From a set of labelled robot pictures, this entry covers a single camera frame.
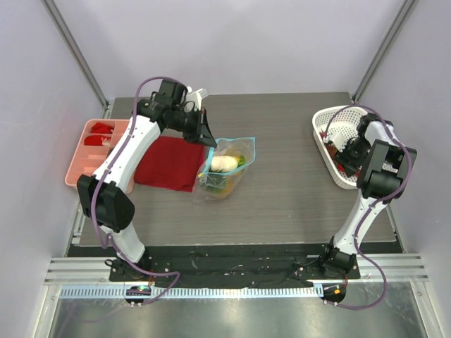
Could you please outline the white toy radish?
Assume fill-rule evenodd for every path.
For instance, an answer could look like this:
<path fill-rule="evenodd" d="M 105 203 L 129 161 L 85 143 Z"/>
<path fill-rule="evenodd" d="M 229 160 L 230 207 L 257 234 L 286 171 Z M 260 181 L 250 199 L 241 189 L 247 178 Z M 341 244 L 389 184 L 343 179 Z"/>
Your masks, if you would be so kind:
<path fill-rule="evenodd" d="M 215 173 L 229 173 L 238 168 L 235 156 L 213 156 L 210 163 L 210 171 Z"/>

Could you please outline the red toy chili pepper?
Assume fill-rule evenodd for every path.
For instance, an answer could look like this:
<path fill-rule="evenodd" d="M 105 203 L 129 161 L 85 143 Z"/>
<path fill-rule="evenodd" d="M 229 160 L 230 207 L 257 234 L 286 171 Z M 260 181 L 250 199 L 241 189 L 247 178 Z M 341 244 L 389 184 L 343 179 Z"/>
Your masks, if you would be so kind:
<path fill-rule="evenodd" d="M 346 177 L 347 179 L 350 179 L 351 177 L 359 177 L 359 174 L 361 172 L 361 170 L 358 170 L 357 172 L 353 172 L 353 171 L 349 171 L 346 170 L 342 165 L 337 164 L 336 168 L 338 170 L 338 172 L 343 176 Z"/>

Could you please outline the yellow toy lemon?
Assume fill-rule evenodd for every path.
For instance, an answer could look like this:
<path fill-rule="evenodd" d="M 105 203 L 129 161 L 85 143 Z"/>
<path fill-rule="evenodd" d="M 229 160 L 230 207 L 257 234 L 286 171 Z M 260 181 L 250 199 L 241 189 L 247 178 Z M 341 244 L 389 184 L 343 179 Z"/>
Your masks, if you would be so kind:
<path fill-rule="evenodd" d="M 239 158 L 237 158 L 237 164 L 239 167 L 245 165 L 246 158 L 243 155 L 241 155 Z"/>

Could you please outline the toy pineapple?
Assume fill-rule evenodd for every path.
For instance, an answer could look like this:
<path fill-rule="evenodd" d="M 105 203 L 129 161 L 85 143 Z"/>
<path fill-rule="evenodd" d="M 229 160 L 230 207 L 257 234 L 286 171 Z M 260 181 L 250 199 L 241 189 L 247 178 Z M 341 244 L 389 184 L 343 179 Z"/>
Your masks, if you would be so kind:
<path fill-rule="evenodd" d="M 217 195 L 228 195 L 233 190 L 235 178 L 232 175 L 219 175 L 213 173 L 208 175 L 205 186 L 209 193 Z"/>

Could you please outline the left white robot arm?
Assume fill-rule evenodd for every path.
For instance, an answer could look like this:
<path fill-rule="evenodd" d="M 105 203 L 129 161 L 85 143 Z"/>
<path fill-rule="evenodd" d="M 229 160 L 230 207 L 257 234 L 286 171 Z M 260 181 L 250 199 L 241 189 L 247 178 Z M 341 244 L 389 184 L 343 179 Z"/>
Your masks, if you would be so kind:
<path fill-rule="evenodd" d="M 139 162 L 166 129 L 180 132 L 188 143 L 216 146 L 202 105 L 207 91 L 192 90 L 170 77 L 157 80 L 160 87 L 148 99 L 135 93 L 128 126 L 106 160 L 77 181 L 82 211 L 92 221 L 99 243 L 115 249 L 126 273 L 136 281 L 151 270 L 148 251 L 132 224 L 135 206 L 125 193 Z"/>

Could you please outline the clear zip top bag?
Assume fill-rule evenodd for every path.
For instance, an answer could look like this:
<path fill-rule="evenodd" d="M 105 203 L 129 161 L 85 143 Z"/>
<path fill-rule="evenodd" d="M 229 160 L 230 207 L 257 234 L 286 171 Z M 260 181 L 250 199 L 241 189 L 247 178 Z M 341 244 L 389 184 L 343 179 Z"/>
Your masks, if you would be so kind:
<path fill-rule="evenodd" d="M 196 204 L 226 199 L 256 158 L 253 137 L 218 138 L 201 164 L 192 188 Z"/>

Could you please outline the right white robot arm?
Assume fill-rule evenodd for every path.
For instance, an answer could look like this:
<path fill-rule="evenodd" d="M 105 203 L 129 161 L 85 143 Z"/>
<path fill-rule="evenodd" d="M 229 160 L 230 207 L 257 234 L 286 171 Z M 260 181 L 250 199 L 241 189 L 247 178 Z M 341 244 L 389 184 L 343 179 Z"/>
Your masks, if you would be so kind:
<path fill-rule="evenodd" d="M 392 122 L 361 107 L 323 109 L 312 125 L 335 183 L 357 189 L 344 225 L 314 263 L 324 277 L 345 277 L 357 267 L 362 240 L 374 220 L 404 192 L 417 151 L 401 143 Z"/>

